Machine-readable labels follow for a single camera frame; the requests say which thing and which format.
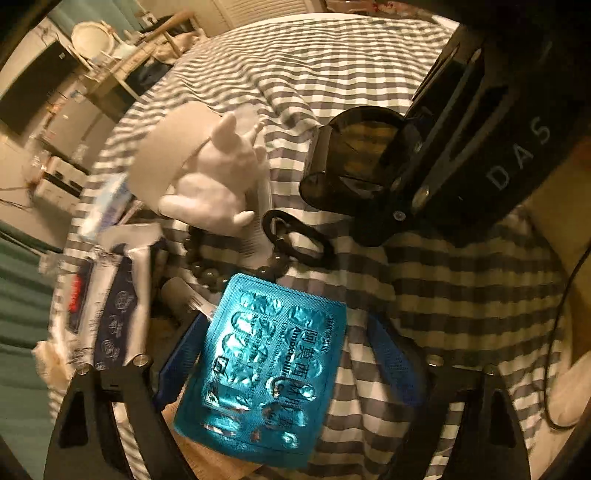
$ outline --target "blue package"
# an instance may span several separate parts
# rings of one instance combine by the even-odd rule
[[[175,430],[250,462],[305,466],[332,397],[346,315],[343,303],[234,275]]]

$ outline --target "white animal figurine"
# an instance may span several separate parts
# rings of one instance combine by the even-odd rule
[[[255,216],[245,210],[245,192],[265,167],[265,147],[254,145],[261,129],[259,121],[245,135],[238,135],[236,116],[226,113],[210,140],[185,163],[173,184],[174,194],[160,199],[159,212],[211,233],[238,235]]]

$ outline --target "cable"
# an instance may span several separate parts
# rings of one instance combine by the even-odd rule
[[[18,245],[19,247],[25,248],[26,250],[29,250],[31,253],[33,253],[35,255],[38,255],[39,257],[42,256],[42,255],[44,255],[43,252],[40,252],[36,248],[29,247],[28,245],[22,243],[20,240],[17,240],[16,238],[14,238],[9,233],[0,231],[0,238],[2,238],[4,240],[7,240],[9,242],[12,242],[15,245]]]
[[[556,317],[554,318],[554,324],[552,326],[552,330],[550,331],[550,335],[548,336],[548,355],[546,355],[545,363],[544,363],[544,384],[543,384],[543,403],[544,403],[544,416],[546,417],[546,422],[550,426],[550,428],[554,430],[558,430],[560,432],[567,432],[577,426],[579,421],[574,422],[571,425],[558,425],[557,423],[552,420],[550,417],[550,408],[548,406],[548,376],[550,373],[550,355],[552,354],[552,347],[554,345],[554,341],[556,340],[556,332],[558,331],[558,321],[560,320],[560,316],[562,315],[562,310],[564,308],[564,304],[566,302],[566,298],[569,294],[570,287],[573,285],[574,278],[579,273],[579,270],[587,260],[587,257],[591,254],[591,242],[585,250],[585,253],[581,255],[579,261],[577,262],[573,272],[570,274],[568,281],[566,282],[566,286],[564,287],[564,291],[562,293],[562,297],[560,298],[560,302],[558,307],[556,308]]]
[[[1,188],[0,192],[16,192],[17,190],[28,190],[28,187],[6,187]]]
[[[19,210],[29,211],[31,209],[30,205],[23,205],[22,203],[12,202],[11,200],[5,200],[0,198],[0,205],[4,205],[6,207],[14,207],[18,208]]]
[[[47,42],[45,41],[46,34],[47,34],[47,29],[39,26],[39,30],[37,30],[37,36],[41,39],[41,41],[45,44],[45,46],[48,47],[49,45],[47,45]]]

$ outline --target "black ring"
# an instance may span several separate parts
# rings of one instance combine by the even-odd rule
[[[275,232],[271,229],[271,224],[274,219],[279,219],[285,224],[287,233],[297,232],[310,240],[316,240],[322,245],[322,254],[320,257],[313,257],[312,255],[298,252],[293,246],[287,242],[282,241]],[[335,249],[330,243],[330,240],[320,233],[315,228],[302,223],[293,215],[282,210],[269,210],[263,215],[262,230],[265,232],[267,238],[271,241],[279,252],[295,258],[298,262],[312,268],[331,268],[335,261]]]

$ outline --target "bed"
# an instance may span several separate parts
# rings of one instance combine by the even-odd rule
[[[259,22],[198,44],[127,112],[95,164],[64,250],[64,275],[88,250],[77,230],[110,174],[125,171],[138,143],[169,111],[200,100],[224,113],[243,103],[265,118],[275,208],[315,226],[333,241],[338,267],[328,273],[291,267],[278,282],[348,306],[348,329],[333,400],[309,464],[300,471],[260,467],[252,479],[369,479],[385,470],[408,428],[410,412],[396,404],[365,336],[367,312],[387,314],[403,335],[428,353],[458,365],[499,366],[518,413],[527,448],[541,424],[546,335],[564,283],[560,261],[522,210],[499,222],[482,241],[455,248],[436,232],[407,232],[382,248],[362,248],[346,217],[320,212],[298,194],[313,129],[356,105],[404,113],[450,31],[420,20],[353,15],[298,15]],[[187,226],[160,221],[172,253],[167,277],[195,283],[184,261]],[[206,235],[202,254],[238,262],[230,238]],[[51,316],[64,308],[60,285]],[[557,345],[551,357],[556,372]],[[50,392],[53,415],[63,393]],[[427,477],[445,467],[462,404],[448,413]],[[139,480],[148,478],[129,428],[124,448]]]

